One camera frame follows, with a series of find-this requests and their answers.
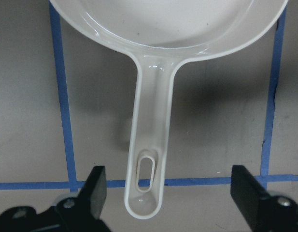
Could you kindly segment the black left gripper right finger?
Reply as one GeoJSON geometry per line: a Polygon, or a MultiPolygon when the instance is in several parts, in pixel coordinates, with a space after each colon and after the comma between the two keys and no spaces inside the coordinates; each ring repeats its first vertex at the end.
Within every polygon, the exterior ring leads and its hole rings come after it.
{"type": "Polygon", "coordinates": [[[298,232],[298,203],[269,193],[243,165],[231,172],[231,197],[253,232],[298,232]]]}

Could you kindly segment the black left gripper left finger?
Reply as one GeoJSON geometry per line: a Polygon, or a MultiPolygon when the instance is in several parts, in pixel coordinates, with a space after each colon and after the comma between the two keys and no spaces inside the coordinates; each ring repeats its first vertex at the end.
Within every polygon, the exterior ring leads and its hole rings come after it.
{"type": "Polygon", "coordinates": [[[104,166],[95,166],[81,191],[42,213],[30,206],[12,207],[0,214],[0,232],[109,232],[100,219],[106,200],[104,166]]]}

